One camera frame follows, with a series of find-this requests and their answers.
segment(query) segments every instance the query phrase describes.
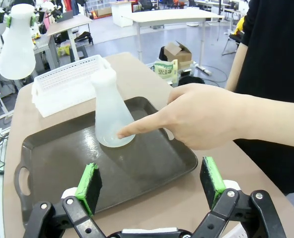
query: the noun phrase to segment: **hand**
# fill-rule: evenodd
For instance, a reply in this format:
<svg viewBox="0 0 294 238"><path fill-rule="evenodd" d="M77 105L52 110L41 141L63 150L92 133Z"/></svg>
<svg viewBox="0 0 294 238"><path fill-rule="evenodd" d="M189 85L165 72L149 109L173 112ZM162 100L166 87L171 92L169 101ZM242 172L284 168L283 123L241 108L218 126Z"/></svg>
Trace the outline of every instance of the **hand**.
<svg viewBox="0 0 294 238"><path fill-rule="evenodd" d="M166 107L124 127L118 136L123 138L164 127L191 149L217 147L244 138L247 98L210 85L180 86L171 91Z"/></svg>

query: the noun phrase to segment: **tray handle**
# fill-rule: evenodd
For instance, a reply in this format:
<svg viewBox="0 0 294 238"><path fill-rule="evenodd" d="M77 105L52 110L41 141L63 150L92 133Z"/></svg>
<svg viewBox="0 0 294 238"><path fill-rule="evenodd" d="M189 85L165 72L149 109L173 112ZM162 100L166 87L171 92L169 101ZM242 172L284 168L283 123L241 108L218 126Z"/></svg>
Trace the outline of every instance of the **tray handle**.
<svg viewBox="0 0 294 238"><path fill-rule="evenodd" d="M16 189L16 192L20 198L21 211L22 211L22 221L25 226L28 222L29 217L30 217L31 209L33 206L33 201L32 201L32 197L31 197L31 191L30 191L29 195L25 195L21 191L20 184L19 184L19 175L20 175L20 171L22 168L26 168L28 170L28 167L21 161L14 171L14 188Z"/></svg>

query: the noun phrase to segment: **plastic basket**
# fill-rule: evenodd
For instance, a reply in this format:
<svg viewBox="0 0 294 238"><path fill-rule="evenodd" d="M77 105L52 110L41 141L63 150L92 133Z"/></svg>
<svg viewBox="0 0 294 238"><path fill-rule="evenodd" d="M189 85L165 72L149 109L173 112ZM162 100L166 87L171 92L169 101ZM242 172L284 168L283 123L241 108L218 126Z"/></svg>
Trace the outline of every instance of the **plastic basket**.
<svg viewBox="0 0 294 238"><path fill-rule="evenodd" d="M32 85L32 102L43 117L95 98L90 75L111 68L100 55L91 56L37 76Z"/></svg>

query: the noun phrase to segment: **box flap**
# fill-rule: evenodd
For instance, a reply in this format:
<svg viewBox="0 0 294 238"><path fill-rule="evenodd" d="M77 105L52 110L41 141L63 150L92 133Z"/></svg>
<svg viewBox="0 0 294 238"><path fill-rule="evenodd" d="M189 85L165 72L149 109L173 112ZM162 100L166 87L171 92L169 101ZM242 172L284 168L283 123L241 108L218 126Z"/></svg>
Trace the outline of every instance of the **box flap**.
<svg viewBox="0 0 294 238"><path fill-rule="evenodd" d="M165 46L165 49L169 51L172 55L176 56L182 49L176 44L170 42Z"/></svg>
<svg viewBox="0 0 294 238"><path fill-rule="evenodd" d="M182 50L182 51L185 51L185 52L188 52L188 53L191 53L190 50L185 47L183 44L181 44L180 42L177 41L177 43L179 44L179 48Z"/></svg>

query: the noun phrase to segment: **screw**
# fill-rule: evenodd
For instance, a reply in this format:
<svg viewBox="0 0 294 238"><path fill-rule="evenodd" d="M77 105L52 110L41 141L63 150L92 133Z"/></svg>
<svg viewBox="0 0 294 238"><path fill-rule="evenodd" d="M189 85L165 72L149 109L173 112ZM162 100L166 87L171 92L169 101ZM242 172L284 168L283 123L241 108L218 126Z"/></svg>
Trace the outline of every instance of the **screw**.
<svg viewBox="0 0 294 238"><path fill-rule="evenodd" d="M255 197L257 198L257 199L262 199L263 198L263 195L261 194L261 193L257 193L256 195L255 195Z"/></svg>
<svg viewBox="0 0 294 238"><path fill-rule="evenodd" d="M68 205L71 205L72 203L73 203L73 199L72 198L70 198L70 199L67 200L67 204Z"/></svg>
<svg viewBox="0 0 294 238"><path fill-rule="evenodd" d="M229 192L227 192L227 195L229 197L234 197L235 196L235 193L233 191L229 191Z"/></svg>
<svg viewBox="0 0 294 238"><path fill-rule="evenodd" d="M42 203L40 207L41 207L41 209L46 209L47 208L47 204L46 203Z"/></svg>

